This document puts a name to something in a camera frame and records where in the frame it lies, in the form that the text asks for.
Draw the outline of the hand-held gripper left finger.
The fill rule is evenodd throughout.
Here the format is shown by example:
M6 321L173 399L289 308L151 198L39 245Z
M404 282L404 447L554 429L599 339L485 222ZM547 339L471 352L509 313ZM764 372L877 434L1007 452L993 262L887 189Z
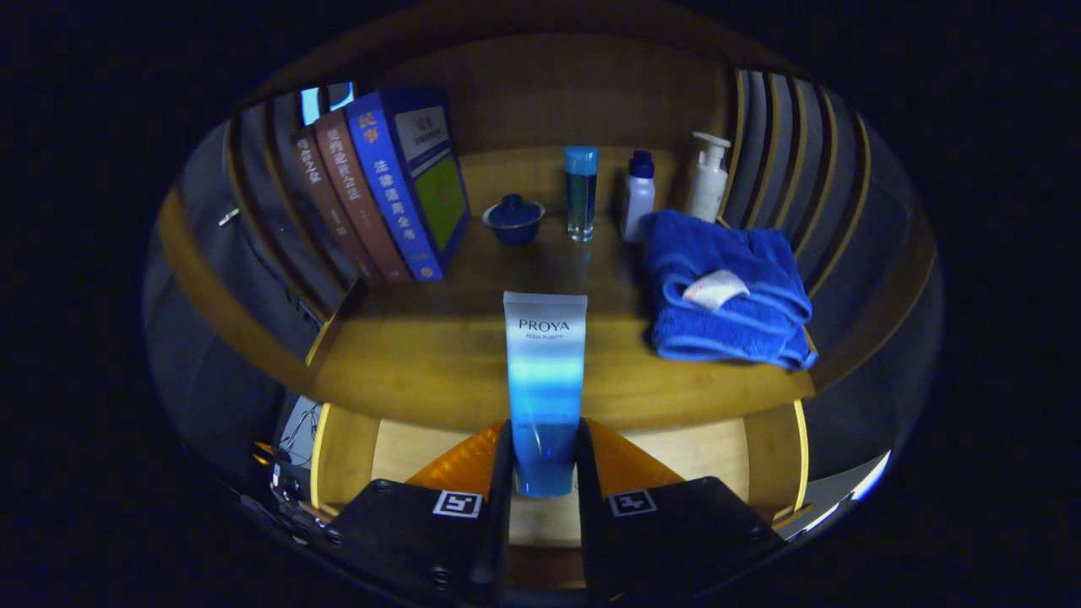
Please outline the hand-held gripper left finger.
M329 557L409 605L495 605L513 495L509 421L492 435L486 492L372 481L328 524Z

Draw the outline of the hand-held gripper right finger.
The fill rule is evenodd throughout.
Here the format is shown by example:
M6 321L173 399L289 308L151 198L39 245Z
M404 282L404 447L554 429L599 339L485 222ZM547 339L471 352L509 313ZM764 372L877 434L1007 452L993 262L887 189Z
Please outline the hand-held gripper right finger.
M588 418L576 435L576 465L591 605L695 605L786 547L719 478L684 480Z

